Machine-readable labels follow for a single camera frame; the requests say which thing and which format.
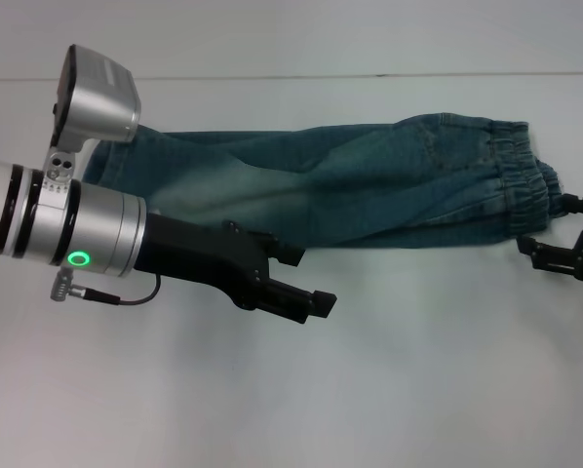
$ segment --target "green light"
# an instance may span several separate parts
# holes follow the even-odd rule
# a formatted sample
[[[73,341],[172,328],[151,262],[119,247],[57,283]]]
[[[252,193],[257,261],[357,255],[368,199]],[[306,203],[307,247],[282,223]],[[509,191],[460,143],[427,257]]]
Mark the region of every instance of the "green light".
[[[68,263],[73,266],[86,266],[90,263],[90,256],[84,251],[76,251],[68,256]]]

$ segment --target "black ring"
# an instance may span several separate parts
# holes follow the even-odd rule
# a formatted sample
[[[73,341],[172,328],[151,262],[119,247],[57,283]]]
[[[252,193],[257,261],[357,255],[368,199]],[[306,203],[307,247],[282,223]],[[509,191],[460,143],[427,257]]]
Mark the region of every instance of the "black ring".
[[[15,243],[15,252],[12,254],[14,258],[22,258],[27,250],[27,244],[29,244],[31,228],[34,226],[36,208],[38,206],[38,199],[40,198],[44,178],[45,173],[42,171],[34,170],[31,172],[31,183],[29,184],[29,194],[27,195],[27,206],[25,207],[25,213],[22,216],[22,222],[20,223],[19,237]]]
[[[56,253],[51,260],[51,264],[59,266],[64,261],[70,240],[73,237],[75,230],[75,221],[77,220],[77,212],[79,211],[79,201],[81,200],[81,182],[79,180],[72,180],[70,182],[70,193],[68,194],[68,205],[66,206],[66,217],[64,218],[64,226],[61,229],[59,236],[58,247]]]
[[[17,198],[19,197],[20,181],[22,180],[22,166],[14,164],[12,166],[12,173],[10,174],[10,186],[8,187],[8,194],[6,195],[6,203],[3,206],[0,221],[0,254],[6,247],[8,241],[8,233],[12,225],[12,218],[15,215],[15,207],[17,205]]]

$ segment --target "black cable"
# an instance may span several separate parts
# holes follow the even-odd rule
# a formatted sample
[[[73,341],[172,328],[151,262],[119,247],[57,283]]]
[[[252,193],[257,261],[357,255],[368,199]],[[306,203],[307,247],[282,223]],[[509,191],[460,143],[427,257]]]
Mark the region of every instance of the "black cable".
[[[138,299],[138,300],[122,300],[121,299],[121,301],[118,305],[142,305],[142,304],[145,304],[146,302],[149,302],[155,298],[155,296],[157,295],[157,293],[159,292],[159,289],[161,287],[162,287],[162,276],[159,273],[157,273],[157,274],[155,274],[155,289],[153,290],[153,292],[151,294],[149,294],[145,298]]]
[[[138,300],[123,300],[118,295],[108,294],[107,292],[92,290],[86,288],[84,292],[84,300],[91,300],[93,302],[101,302],[103,304],[110,305],[141,305],[149,302],[155,298],[160,288],[162,287],[162,277],[159,274],[155,274],[155,289],[147,297]]]

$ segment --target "jeans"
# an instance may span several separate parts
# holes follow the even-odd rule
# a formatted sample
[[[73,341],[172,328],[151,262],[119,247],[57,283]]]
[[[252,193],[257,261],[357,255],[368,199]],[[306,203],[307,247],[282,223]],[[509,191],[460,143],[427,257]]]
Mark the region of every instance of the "jeans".
[[[161,134],[102,142],[84,181],[208,226],[226,219],[299,247],[484,245],[563,215],[527,123],[431,114],[301,132]]]

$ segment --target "white backdrop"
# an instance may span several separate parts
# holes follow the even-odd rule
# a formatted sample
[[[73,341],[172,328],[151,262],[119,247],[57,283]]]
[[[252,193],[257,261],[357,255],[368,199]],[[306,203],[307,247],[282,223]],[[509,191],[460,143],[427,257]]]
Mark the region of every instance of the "white backdrop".
[[[57,78],[75,40],[142,77],[583,71],[583,0],[540,11],[531,2],[167,1],[123,16],[120,2],[14,3],[0,3],[0,78]],[[351,20],[364,31],[357,39]],[[227,40],[225,25],[244,32]],[[473,30],[488,34],[472,40]],[[398,47],[406,31],[418,40]],[[210,48],[180,46],[199,38]],[[470,48],[457,53],[457,39]],[[258,57],[239,60],[246,51]],[[0,159],[41,164],[56,85],[0,81]],[[137,86],[142,123],[167,131],[441,111],[527,120],[541,158],[583,194],[583,76]],[[582,227],[574,215],[540,239],[569,246]],[[583,283],[532,270],[514,243],[313,252],[298,269],[273,269],[337,293],[330,318],[299,326],[174,280],[140,308],[59,305],[48,299],[52,268],[0,258],[0,467],[583,467]],[[153,286],[138,273],[78,281],[129,297]]]

